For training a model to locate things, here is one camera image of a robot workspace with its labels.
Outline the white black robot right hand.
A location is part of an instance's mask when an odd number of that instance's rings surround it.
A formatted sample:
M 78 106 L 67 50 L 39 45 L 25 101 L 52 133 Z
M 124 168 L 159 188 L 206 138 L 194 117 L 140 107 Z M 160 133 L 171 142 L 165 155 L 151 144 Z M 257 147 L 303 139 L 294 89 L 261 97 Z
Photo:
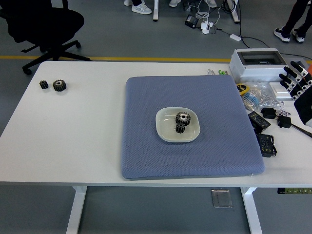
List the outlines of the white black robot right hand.
M 294 100 L 294 106 L 304 125 L 312 126 L 312 76 L 299 63 L 291 61 L 299 74 L 285 66 L 284 71 L 287 73 L 279 74 L 282 79 L 280 84 L 289 92 Z

